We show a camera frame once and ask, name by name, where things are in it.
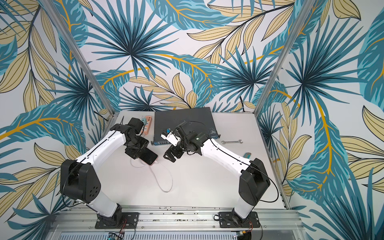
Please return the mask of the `black smartphone pink case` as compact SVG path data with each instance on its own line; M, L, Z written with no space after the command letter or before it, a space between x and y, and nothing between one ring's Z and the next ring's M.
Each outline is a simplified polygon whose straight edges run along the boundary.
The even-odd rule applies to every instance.
M140 151L139 158L149 166L152 166L158 158L158 155L153 151L145 148Z

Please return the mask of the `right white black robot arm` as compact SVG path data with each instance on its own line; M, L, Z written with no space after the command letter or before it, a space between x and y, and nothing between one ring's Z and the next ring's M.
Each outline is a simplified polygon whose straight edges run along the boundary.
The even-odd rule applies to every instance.
M261 201L262 196L271 185L263 162L259 159L253 161L234 154L221 146L207 134L191 132L181 134L166 131L161 134L171 146L164 154L164 158L175 162L184 153L196 153L209 158L239 179L239 200L232 210L233 221L244 222L249 218L251 211Z

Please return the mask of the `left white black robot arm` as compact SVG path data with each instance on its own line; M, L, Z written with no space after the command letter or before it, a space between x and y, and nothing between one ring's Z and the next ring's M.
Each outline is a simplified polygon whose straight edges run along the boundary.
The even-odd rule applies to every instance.
M119 204L102 191L98 170L119 148L131 159L140 159L151 166L158 155L148 149L149 141L141 136L144 123L131 118L128 124L115 124L107 135L85 154L74 161L66 160L61 165L60 192L63 197L81 201L100 217L113 218Z

